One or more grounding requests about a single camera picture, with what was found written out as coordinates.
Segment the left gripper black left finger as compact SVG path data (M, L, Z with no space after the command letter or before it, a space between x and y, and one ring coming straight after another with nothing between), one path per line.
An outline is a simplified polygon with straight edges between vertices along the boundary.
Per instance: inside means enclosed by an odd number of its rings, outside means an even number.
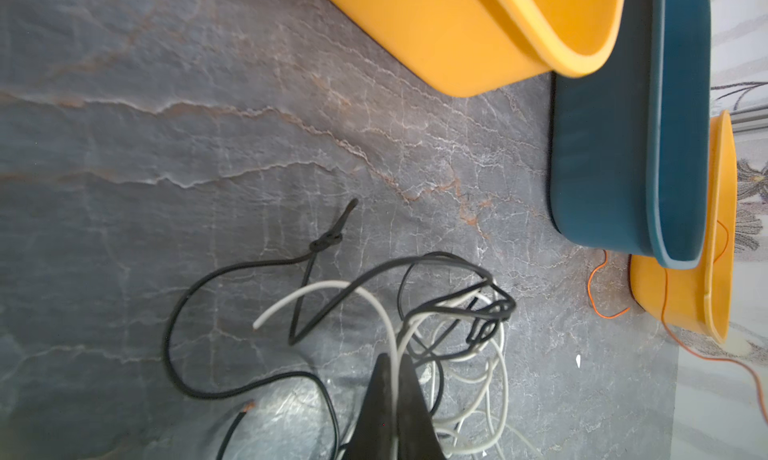
M390 356L377 357L344 460L389 460L395 452L393 380Z

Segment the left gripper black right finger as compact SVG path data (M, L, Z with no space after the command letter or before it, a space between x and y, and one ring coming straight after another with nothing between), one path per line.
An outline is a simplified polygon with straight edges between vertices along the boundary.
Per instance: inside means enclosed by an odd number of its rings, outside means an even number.
M397 400L397 458L445 460L411 357L400 360Z

